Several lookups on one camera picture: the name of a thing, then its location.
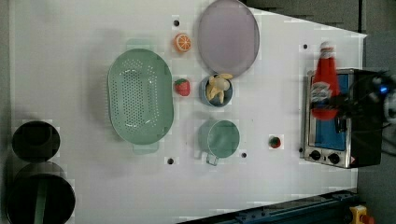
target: white table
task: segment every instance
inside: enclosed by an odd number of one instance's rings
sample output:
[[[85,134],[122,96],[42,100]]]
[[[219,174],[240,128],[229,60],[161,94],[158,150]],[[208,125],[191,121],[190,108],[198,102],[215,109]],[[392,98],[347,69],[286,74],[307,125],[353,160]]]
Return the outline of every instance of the white table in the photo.
[[[176,223],[356,188],[357,170],[306,162],[298,148],[303,77],[315,68],[320,43],[335,44],[339,67],[361,68],[364,35],[251,9],[261,32],[258,58],[233,81],[232,104],[212,108],[197,92],[208,73],[195,32],[211,2],[10,1],[13,131],[30,119],[60,131],[61,148],[51,161],[75,187],[69,223]],[[171,46],[179,32],[192,38],[184,55]],[[191,96],[174,94],[172,129],[159,151],[146,156],[134,155],[117,136],[107,112],[107,71],[135,37],[155,43],[173,79],[192,84]],[[217,167],[205,163],[196,142],[209,118],[229,119],[241,133],[238,150]],[[283,134],[284,148],[269,150],[269,134]]]

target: bowl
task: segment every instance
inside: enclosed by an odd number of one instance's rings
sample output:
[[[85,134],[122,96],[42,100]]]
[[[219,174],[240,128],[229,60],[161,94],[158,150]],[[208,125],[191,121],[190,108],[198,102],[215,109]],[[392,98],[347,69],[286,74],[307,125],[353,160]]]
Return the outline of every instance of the bowl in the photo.
[[[204,78],[204,80],[201,82],[200,97],[201,97],[202,102],[205,105],[210,105],[210,106],[214,106],[214,107],[223,107],[223,106],[227,105],[228,103],[230,103],[231,99],[233,98],[233,84],[231,83],[230,80],[227,80],[230,83],[230,89],[228,89],[227,91],[224,92],[223,103],[220,102],[220,98],[218,95],[215,96],[215,98],[213,98],[211,101],[209,101],[206,97],[206,88],[209,85],[209,78],[216,77],[216,76],[217,76],[217,74]]]

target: dark floor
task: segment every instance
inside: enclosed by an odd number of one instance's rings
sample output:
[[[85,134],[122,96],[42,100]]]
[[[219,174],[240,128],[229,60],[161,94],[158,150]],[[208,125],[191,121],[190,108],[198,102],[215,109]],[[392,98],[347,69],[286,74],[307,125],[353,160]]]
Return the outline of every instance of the dark floor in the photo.
[[[396,1],[247,0],[249,7],[367,34],[365,67],[396,76]],[[384,130],[382,148],[396,152],[396,125]],[[382,154],[380,165],[359,169],[358,193],[376,223],[396,223],[396,158]]]
[[[319,22],[350,31],[359,29],[359,0],[247,0],[249,7]],[[362,0],[365,34],[396,29],[395,0]]]

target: black bowl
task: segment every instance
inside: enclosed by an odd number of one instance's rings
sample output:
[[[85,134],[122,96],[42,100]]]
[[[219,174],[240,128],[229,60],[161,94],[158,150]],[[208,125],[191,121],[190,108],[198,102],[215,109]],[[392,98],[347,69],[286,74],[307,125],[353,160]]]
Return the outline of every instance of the black bowl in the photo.
[[[56,129],[44,121],[24,123],[12,136],[12,148],[24,161],[42,162],[52,158],[61,145]]]

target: small red object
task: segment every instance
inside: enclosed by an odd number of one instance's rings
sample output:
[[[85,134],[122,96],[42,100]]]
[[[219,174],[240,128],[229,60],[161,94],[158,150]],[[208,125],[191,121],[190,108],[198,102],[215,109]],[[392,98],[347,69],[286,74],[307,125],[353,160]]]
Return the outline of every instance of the small red object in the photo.
[[[185,78],[177,80],[175,82],[175,91],[182,96],[190,95],[190,82]]]
[[[280,138],[278,137],[271,137],[270,138],[270,147],[271,148],[279,148],[280,147],[281,142],[280,142]]]
[[[335,59],[333,47],[330,47],[328,42],[323,42],[320,45],[320,58],[318,61],[317,71],[313,80],[313,91],[322,89],[321,92],[327,92],[330,97],[340,94],[340,87],[338,85],[338,77],[335,71]],[[317,119],[329,120],[335,118],[337,109],[312,109],[312,115]]]
[[[361,222],[364,224],[375,224],[374,218],[367,215],[361,216]]]

